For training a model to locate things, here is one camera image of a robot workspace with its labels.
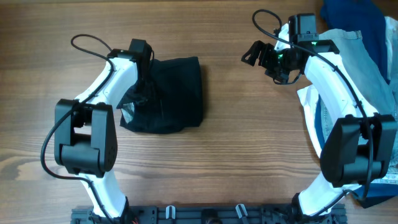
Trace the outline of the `black shorts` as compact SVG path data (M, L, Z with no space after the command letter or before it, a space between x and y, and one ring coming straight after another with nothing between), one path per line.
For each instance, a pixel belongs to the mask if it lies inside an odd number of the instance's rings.
M119 125L135 133L170 134L199 127L203 88L198 57L151 61L144 86L125 92L117 108Z

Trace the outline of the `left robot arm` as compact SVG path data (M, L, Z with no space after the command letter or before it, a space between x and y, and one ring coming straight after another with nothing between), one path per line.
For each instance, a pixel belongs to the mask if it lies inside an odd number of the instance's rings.
M113 111L123 104L142 106L154 97L149 71L154 52L144 40L132 39L127 50L111 49L97 79L73 100L55 107L54 158L79 180L93 209L93 223L135 223L127 197L121 192L113 166L118 141Z

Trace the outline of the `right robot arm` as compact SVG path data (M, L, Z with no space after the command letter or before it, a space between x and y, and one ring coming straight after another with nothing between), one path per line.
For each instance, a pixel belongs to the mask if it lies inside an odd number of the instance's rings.
M292 71L305 75L333 124L319 153L320 174L293 197L289 210L298 223L317 222L346 195L366 200L371 182L386 176L397 123L361 94L343 65L338 46L320 38L313 14L291 16L270 37L276 44L255 41L241 60L263 67L277 85L291 84Z

